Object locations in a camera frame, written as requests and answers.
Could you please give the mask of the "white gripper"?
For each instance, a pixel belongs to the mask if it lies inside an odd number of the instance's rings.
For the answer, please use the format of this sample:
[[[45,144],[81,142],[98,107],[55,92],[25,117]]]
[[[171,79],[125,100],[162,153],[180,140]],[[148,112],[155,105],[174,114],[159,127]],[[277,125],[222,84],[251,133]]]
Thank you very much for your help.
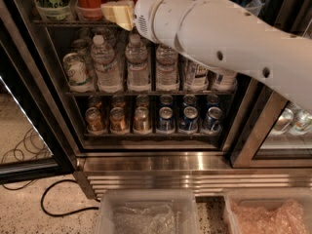
[[[179,20],[192,0],[132,0],[111,1],[100,5],[107,20],[132,31],[134,10],[136,29],[141,36],[158,44],[173,44]]]

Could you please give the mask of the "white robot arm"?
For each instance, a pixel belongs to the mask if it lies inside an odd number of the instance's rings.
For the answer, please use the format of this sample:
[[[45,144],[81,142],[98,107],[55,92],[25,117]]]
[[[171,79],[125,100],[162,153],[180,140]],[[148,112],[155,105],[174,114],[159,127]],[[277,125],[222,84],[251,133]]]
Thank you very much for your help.
[[[125,0],[104,17],[207,67],[248,75],[312,111],[312,41],[272,27],[229,0]]]

